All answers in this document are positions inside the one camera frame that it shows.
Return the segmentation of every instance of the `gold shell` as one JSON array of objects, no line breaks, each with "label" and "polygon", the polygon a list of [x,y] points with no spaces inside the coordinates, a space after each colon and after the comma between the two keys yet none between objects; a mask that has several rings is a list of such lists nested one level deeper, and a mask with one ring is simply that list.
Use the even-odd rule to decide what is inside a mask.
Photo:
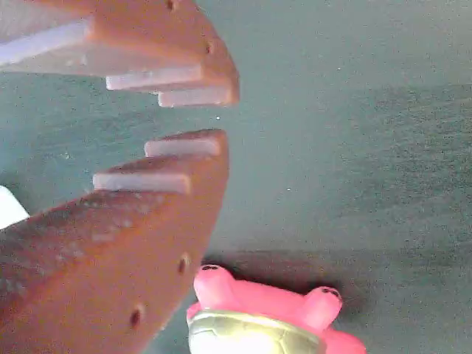
[{"label": "gold shell", "polygon": [[264,316],[203,310],[189,320],[192,354],[322,354],[314,334]]}]

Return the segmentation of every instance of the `gray surface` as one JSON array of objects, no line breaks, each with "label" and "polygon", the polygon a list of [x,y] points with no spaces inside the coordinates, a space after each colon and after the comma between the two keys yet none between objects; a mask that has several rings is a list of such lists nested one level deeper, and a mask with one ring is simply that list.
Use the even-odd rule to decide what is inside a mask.
[{"label": "gray surface", "polygon": [[[337,326],[370,353],[469,353],[468,2],[201,4],[240,70],[238,107],[164,110],[98,80],[5,74],[0,183],[37,212],[146,139],[224,128],[209,260],[298,291],[339,286]],[[185,337],[180,311],[148,353],[185,353]]]}]

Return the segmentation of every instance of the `white object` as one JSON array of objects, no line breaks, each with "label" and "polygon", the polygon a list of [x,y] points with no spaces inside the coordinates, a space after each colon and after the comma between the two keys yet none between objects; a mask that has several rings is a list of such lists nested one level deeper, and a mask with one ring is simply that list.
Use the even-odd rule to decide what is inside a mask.
[{"label": "white object", "polygon": [[3,186],[0,186],[0,229],[18,223],[29,215],[15,196]]}]

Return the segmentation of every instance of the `toy turtle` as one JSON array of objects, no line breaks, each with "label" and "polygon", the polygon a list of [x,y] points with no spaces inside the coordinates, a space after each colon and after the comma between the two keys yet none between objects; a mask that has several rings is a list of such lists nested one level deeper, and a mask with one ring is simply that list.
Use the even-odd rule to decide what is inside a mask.
[{"label": "toy turtle", "polygon": [[365,354],[356,337],[334,330],[342,299],[319,287],[307,295],[235,280],[204,265],[194,282],[198,302],[187,310],[192,354]]}]

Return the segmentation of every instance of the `pink toy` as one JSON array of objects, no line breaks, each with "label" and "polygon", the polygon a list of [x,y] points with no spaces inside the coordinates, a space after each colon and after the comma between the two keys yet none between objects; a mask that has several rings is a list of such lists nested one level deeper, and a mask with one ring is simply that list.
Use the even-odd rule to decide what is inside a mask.
[{"label": "pink toy", "polygon": [[367,352],[359,339],[330,326],[342,306],[336,289],[323,286],[303,296],[264,284],[235,280],[218,265],[202,266],[194,287],[198,302],[187,310],[187,320],[203,309],[262,315],[314,333],[324,341],[327,354]]}]

